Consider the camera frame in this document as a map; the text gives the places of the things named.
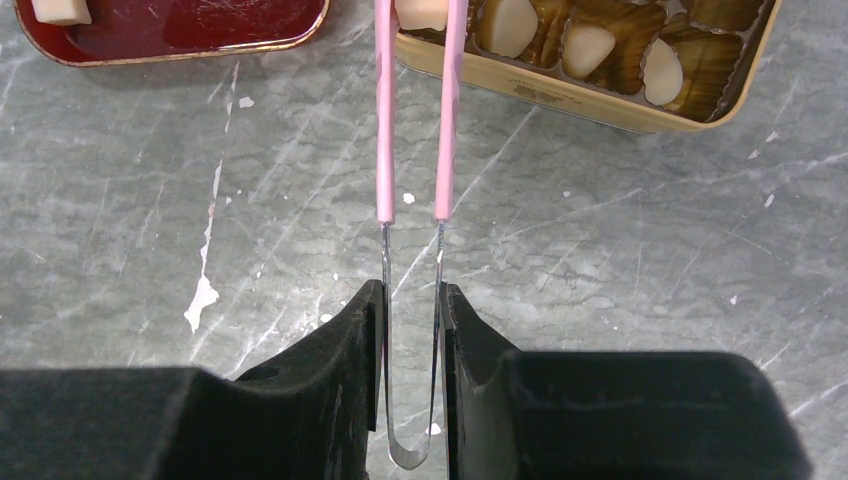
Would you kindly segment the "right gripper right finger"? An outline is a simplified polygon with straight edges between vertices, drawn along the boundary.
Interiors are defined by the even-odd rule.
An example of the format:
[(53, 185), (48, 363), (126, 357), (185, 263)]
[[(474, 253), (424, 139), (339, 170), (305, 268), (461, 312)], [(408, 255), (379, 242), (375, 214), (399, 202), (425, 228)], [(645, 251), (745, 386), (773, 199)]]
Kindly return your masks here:
[(452, 479), (808, 479), (763, 372), (719, 351), (529, 351), (440, 298)]

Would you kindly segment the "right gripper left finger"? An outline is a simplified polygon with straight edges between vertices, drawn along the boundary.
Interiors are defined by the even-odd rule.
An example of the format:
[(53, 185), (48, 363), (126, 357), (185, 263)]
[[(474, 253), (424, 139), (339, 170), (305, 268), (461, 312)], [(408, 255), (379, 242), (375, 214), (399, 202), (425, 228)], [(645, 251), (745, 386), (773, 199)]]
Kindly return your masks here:
[(5, 370), (5, 479), (363, 479), (383, 287), (234, 380), (198, 367)]

